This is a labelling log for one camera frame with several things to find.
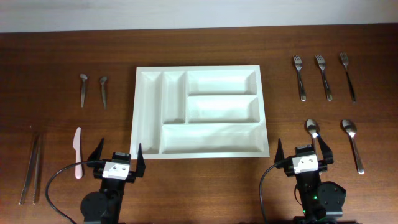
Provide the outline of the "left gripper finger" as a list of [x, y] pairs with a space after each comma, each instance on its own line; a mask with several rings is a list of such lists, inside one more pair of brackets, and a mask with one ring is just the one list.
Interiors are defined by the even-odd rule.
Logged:
[[104, 146], [104, 138], [101, 139], [96, 149], [89, 155], [87, 161], [98, 161], [100, 160], [101, 153]]
[[146, 164], [144, 162], [144, 157], [142, 154], [142, 144], [139, 144], [137, 151], [137, 162], [136, 162], [136, 177], [143, 177], [146, 169]]

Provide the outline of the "steel fork dark handle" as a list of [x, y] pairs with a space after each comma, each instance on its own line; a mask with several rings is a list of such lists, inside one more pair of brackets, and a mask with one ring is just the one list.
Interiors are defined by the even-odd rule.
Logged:
[[343, 64], [343, 66], [345, 68], [345, 74], [347, 77], [352, 102], [356, 103], [356, 94], [355, 94], [355, 91], [354, 91], [354, 88], [353, 88], [353, 85], [352, 85], [352, 82], [351, 82], [351, 79], [350, 79], [350, 76], [348, 73], [349, 58], [345, 52], [340, 52], [339, 56], [340, 56], [341, 63]]

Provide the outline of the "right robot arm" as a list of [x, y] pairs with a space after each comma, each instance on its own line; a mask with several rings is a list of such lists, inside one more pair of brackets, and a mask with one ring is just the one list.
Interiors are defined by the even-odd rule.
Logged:
[[294, 217], [294, 223], [337, 223], [343, 216], [346, 190], [334, 182], [322, 182], [321, 172], [334, 163], [332, 150], [319, 136], [323, 159], [319, 160], [313, 145], [295, 148], [295, 155], [285, 157], [282, 142], [278, 141], [275, 155], [276, 168], [282, 168], [287, 177], [295, 177], [303, 216]]

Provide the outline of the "pink plastic knife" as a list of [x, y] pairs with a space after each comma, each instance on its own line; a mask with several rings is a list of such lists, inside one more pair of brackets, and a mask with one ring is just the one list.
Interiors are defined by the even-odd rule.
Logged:
[[[75, 162], [81, 162], [81, 128], [77, 127], [73, 138], [73, 148], [76, 151]], [[75, 166], [75, 178], [80, 179], [83, 177], [83, 167], [81, 164]]]

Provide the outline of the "small steel spoon right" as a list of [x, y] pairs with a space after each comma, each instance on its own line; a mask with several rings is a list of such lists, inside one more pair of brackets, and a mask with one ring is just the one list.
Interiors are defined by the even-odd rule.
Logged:
[[100, 84], [101, 84], [101, 96], [103, 100], [103, 106], [107, 108], [107, 96], [106, 96], [106, 81], [108, 80], [107, 77], [101, 77]]

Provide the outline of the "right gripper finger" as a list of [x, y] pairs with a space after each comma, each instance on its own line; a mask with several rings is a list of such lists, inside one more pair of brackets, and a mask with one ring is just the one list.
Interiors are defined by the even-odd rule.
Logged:
[[322, 139], [320, 135], [317, 136], [317, 139], [320, 145], [324, 163], [326, 164], [334, 163], [332, 150], [329, 148], [329, 146], [326, 144], [326, 142]]
[[278, 139], [277, 152], [275, 154], [275, 159], [274, 159], [275, 168], [277, 169], [283, 168], [284, 163], [285, 163], [285, 156], [284, 156], [282, 141], [281, 139]]

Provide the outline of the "steel tongs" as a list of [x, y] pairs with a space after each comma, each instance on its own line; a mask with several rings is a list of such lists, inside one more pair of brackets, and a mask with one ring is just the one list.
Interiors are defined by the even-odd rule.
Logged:
[[29, 158], [29, 165], [27, 168], [27, 173], [24, 181], [24, 185], [21, 192], [21, 197], [19, 200], [19, 205], [22, 206], [25, 202], [26, 195], [30, 183], [33, 181], [33, 196], [32, 203], [35, 205], [37, 203], [38, 188], [39, 188], [39, 175], [40, 175], [40, 151], [41, 151], [41, 137], [37, 134], [32, 142], [32, 150]]

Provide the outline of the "white plastic cutlery tray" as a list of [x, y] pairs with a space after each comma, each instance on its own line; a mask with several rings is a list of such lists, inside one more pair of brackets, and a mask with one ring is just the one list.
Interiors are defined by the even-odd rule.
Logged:
[[269, 157], [260, 67], [137, 67], [130, 153]]

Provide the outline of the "small steel spoon left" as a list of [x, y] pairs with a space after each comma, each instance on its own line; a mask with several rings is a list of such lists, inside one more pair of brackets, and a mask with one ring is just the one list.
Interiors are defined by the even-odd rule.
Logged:
[[80, 74], [81, 78], [81, 108], [85, 105], [85, 96], [86, 96], [86, 81], [88, 77], [85, 74]]

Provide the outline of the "small steel spoon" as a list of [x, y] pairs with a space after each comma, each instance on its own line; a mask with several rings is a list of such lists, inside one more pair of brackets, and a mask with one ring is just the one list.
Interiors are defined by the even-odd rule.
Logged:
[[107, 108], [107, 96], [106, 96], [106, 81], [108, 80], [107, 77], [101, 77], [100, 84], [101, 84], [101, 96], [103, 100], [103, 106]]
[[88, 77], [85, 74], [80, 74], [81, 78], [81, 108], [85, 105], [85, 96], [86, 96], [86, 81]]

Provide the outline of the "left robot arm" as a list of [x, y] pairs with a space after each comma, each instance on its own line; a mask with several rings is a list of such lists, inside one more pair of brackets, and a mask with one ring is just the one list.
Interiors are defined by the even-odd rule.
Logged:
[[142, 146], [138, 147], [136, 169], [130, 170], [131, 155], [114, 152], [111, 159], [100, 159], [104, 139], [88, 157], [88, 167], [93, 168], [93, 177], [101, 180], [100, 189], [87, 194], [81, 201], [80, 211], [84, 223], [118, 223], [124, 188], [142, 178], [146, 169]]

